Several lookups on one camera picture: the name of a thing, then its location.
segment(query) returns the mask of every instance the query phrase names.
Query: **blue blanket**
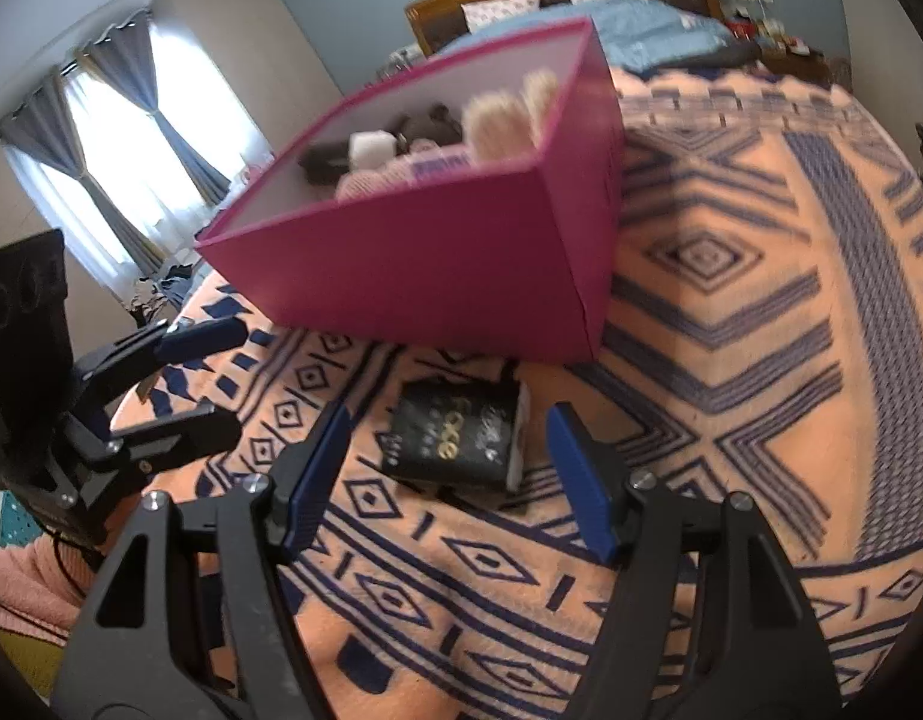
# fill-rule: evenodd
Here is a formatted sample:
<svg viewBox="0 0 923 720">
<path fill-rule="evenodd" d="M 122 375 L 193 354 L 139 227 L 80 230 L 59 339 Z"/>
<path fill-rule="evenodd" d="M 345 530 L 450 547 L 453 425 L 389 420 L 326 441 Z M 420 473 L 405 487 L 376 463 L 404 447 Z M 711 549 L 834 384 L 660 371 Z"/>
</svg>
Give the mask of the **blue blanket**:
<svg viewBox="0 0 923 720">
<path fill-rule="evenodd" d="M 685 13 L 657 0 L 594 0 L 554 5 L 492 23 L 453 41 L 440 53 L 456 52 L 501 35 L 588 16 L 594 22 L 608 64 L 642 73 L 660 64 L 723 49 L 731 32 L 716 19 Z"/>
</svg>

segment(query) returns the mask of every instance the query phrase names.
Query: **sheer white curtain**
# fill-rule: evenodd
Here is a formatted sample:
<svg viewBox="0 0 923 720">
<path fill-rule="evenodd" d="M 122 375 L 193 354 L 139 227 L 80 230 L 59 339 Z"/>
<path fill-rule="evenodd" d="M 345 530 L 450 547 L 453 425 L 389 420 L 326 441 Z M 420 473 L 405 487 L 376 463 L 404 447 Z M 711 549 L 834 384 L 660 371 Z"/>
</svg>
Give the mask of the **sheer white curtain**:
<svg viewBox="0 0 923 720">
<path fill-rule="evenodd" d="M 152 51 L 162 112 L 196 151 L 229 179 L 269 151 L 212 61 L 185 36 L 153 28 Z M 125 218 L 163 250 L 191 246 L 209 208 L 157 124 L 115 90 L 75 70 L 66 76 L 85 159 Z M 76 181 L 5 148 L 38 210 L 62 228 L 71 253 L 122 300 L 141 274 Z"/>
</svg>

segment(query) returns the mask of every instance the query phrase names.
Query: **wooden nightstand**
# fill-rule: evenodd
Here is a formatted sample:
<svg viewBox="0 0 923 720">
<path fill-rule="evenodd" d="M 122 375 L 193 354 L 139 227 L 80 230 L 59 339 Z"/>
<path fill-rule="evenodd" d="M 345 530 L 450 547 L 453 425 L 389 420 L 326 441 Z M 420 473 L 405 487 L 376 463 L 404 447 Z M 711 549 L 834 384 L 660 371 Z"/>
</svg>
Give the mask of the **wooden nightstand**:
<svg viewBox="0 0 923 720">
<path fill-rule="evenodd" d="M 776 76 L 794 76 L 808 83 L 832 83 L 831 67 L 823 53 L 801 56 L 780 49 L 765 49 L 762 62 Z"/>
</svg>

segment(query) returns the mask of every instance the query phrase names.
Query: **pink storage box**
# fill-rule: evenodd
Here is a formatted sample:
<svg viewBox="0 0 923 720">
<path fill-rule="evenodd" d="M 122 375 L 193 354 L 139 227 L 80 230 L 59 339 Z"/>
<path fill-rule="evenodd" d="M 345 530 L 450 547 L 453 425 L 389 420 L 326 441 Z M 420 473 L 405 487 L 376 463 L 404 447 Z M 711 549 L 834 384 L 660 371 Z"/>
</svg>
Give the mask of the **pink storage box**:
<svg viewBox="0 0 923 720">
<path fill-rule="evenodd" d="M 544 142 L 509 160 L 344 202 L 306 183 L 310 143 L 549 68 L 561 93 Z M 580 362 L 607 310 L 623 126 L 589 20 L 429 61 L 343 100 L 199 236 L 206 260 L 273 322 L 358 338 Z"/>
</svg>

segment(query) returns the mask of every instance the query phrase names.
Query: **metal screw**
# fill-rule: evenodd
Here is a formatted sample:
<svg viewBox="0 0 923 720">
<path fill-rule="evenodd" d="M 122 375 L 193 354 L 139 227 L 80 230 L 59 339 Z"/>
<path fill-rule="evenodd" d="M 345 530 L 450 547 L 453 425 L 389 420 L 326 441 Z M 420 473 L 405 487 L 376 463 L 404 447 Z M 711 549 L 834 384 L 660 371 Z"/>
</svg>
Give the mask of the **metal screw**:
<svg viewBox="0 0 923 720">
<path fill-rule="evenodd" d="M 165 490 L 151 490 L 142 496 L 142 508 L 146 512 L 157 512 L 158 509 L 166 507 L 167 502 L 169 498 Z"/>
<path fill-rule="evenodd" d="M 657 485 L 658 477 L 651 471 L 639 469 L 631 472 L 631 487 L 635 488 L 635 490 L 642 490 L 643 493 L 646 493 L 647 490 L 654 490 Z"/>
<path fill-rule="evenodd" d="M 242 487 L 252 495 L 262 493 L 268 489 L 268 477 L 263 473 L 249 473 L 242 479 Z"/>
<path fill-rule="evenodd" d="M 751 509 L 755 508 L 755 499 L 748 493 L 731 493 L 728 496 L 728 501 L 731 503 L 731 508 L 736 509 L 738 512 L 750 512 Z"/>
</svg>

